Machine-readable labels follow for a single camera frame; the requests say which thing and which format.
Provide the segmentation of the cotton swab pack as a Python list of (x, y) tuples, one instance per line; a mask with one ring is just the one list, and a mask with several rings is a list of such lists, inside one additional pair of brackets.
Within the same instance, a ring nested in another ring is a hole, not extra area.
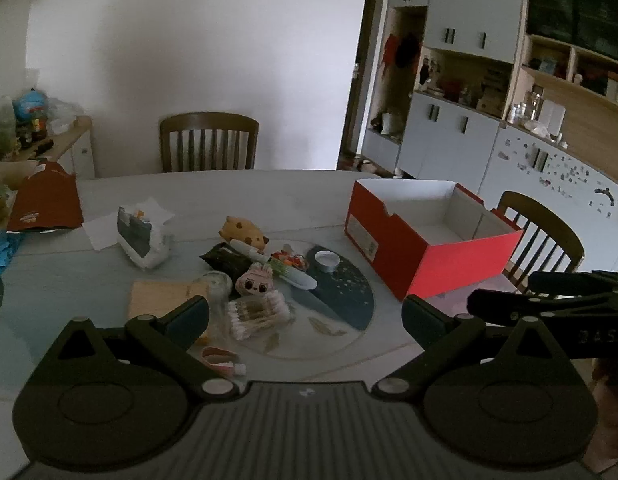
[(262, 330), (283, 325), (292, 317), (284, 295), (278, 290), (230, 301), (227, 313), (230, 333), (236, 340), (245, 340)]

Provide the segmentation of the white tissue pack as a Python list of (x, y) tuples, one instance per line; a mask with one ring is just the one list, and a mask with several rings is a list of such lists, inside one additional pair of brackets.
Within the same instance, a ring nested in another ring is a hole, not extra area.
[(162, 224), (119, 207), (116, 226), (118, 245), (141, 270), (152, 270), (168, 259), (172, 236)]

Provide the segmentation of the dark wooden chair right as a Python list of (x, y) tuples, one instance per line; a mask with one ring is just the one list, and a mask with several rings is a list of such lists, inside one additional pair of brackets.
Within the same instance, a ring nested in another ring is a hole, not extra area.
[(511, 284), (530, 294), (530, 274), (573, 273), (585, 259), (585, 247), (577, 234), (557, 214), (530, 196), (504, 192), (497, 211), (522, 229), (510, 261), (503, 271)]

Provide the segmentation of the dark wooden chair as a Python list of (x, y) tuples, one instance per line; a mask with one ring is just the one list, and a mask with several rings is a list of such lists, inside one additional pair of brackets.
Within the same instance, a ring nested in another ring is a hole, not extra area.
[(164, 172), (251, 170), (255, 166), (259, 122), (220, 112), (173, 115), (159, 124)]
[(522, 229), (510, 261), (503, 271), (511, 284), (530, 294), (530, 274), (573, 273), (585, 259), (585, 247), (577, 234), (557, 214), (530, 196), (504, 192), (497, 211)]

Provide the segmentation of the black snack packet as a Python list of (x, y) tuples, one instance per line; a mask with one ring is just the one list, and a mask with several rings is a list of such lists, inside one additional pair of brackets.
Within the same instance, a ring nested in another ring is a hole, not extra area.
[(227, 274), (235, 283), (251, 267), (251, 259), (223, 242), (199, 256), (213, 271)]

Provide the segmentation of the red shoe box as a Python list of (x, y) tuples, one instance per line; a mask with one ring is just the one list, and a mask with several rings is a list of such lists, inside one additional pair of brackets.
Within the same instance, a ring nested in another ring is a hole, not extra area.
[(522, 237), (460, 183), (360, 179), (345, 233), (399, 299), (428, 298), (502, 273)]

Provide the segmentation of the dark blue oval mat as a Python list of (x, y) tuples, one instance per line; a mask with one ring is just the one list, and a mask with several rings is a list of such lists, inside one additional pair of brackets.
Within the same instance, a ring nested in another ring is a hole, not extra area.
[(293, 300), (327, 318), (364, 332), (373, 318), (375, 307), (369, 282), (353, 263), (338, 254), (337, 267), (327, 272), (315, 258), (318, 252), (326, 252), (326, 248), (313, 246), (306, 255), (309, 263), (307, 274), (317, 281), (318, 286), (311, 290), (293, 287)]

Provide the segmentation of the white paper sheet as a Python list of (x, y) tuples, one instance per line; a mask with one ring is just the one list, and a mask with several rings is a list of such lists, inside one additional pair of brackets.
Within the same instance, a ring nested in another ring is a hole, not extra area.
[[(166, 224), (175, 218), (175, 214), (161, 207), (154, 197), (149, 197), (144, 202), (134, 205), (123, 205), (123, 208), (135, 217), (158, 224)], [(114, 211), (104, 217), (84, 222), (83, 229), (96, 252), (114, 246), (117, 244), (117, 212)]]

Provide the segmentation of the brown spotted plush toy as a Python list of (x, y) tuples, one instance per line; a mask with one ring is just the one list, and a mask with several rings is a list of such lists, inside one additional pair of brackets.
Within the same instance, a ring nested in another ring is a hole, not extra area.
[(228, 216), (225, 218), (219, 235), (224, 242), (230, 243), (231, 240), (239, 240), (251, 247), (263, 252), (269, 243), (269, 238), (253, 222), (244, 219)]

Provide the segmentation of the white green tube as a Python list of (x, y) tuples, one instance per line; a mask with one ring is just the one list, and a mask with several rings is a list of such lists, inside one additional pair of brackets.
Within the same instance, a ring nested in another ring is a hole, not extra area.
[(261, 252), (251, 245), (248, 245), (241, 240), (231, 240), (229, 245), (239, 252), (241, 255), (251, 259), (252, 262), (261, 263), (263, 266), (269, 266), (274, 274), (292, 286), (302, 290), (314, 290), (318, 287), (318, 282), (305, 272), (288, 266), (281, 260), (263, 255)]

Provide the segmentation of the small white cup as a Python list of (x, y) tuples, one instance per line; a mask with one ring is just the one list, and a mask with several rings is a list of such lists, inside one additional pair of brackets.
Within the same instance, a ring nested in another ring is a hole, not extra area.
[(333, 273), (341, 264), (341, 258), (335, 252), (329, 250), (319, 250), (315, 253), (315, 264), (322, 272)]

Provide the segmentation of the dark red paper bag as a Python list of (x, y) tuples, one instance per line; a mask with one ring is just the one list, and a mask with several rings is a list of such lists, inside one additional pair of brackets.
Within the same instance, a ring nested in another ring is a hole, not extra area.
[(77, 179), (58, 162), (46, 162), (20, 186), (6, 231), (48, 232), (78, 229), (84, 222)]

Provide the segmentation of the blue cloth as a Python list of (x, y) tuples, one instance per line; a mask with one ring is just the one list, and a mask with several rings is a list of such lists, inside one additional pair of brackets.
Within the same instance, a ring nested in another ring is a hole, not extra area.
[(0, 276), (12, 262), (23, 239), (21, 233), (0, 232)]

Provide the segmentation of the dark wooden chair far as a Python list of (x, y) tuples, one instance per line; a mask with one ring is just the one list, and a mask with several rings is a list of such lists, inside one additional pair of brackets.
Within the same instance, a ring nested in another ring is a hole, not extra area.
[(251, 170), (255, 166), (259, 122), (220, 112), (173, 115), (159, 124), (164, 172)]

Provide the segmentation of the blue globe toy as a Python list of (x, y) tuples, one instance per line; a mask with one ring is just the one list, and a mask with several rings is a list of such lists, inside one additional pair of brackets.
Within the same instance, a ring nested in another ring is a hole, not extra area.
[(33, 116), (37, 112), (41, 112), (45, 115), (47, 107), (46, 95), (36, 89), (30, 89), (16, 100), (13, 100), (16, 120), (22, 124), (32, 122)]

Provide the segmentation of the white wall cabinet unit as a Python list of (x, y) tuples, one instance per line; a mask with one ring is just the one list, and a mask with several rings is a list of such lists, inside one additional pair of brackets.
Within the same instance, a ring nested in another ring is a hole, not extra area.
[[(527, 32), (530, 0), (389, 0), (374, 114), (401, 117), (393, 169), (495, 205), (533, 197), (618, 271), (618, 58)], [(618, 10), (618, 0), (603, 0)]]

